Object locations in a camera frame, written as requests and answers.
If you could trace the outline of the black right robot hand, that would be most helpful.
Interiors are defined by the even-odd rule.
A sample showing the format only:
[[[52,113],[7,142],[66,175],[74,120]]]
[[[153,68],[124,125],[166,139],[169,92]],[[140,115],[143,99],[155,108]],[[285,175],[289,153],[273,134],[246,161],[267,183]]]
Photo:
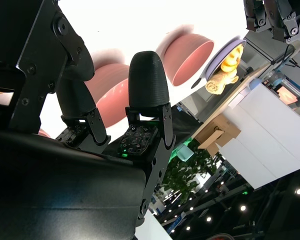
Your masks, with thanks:
[[[128,72],[116,156],[86,82],[92,57],[56,0],[0,0],[0,240],[133,240],[175,136],[154,51]]]

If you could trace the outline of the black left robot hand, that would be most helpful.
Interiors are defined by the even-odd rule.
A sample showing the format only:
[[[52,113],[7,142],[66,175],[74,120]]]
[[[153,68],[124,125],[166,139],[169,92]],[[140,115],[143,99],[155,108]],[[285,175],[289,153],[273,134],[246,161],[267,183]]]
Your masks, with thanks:
[[[245,0],[246,29],[269,30],[274,40],[290,44],[300,28],[300,0]]]

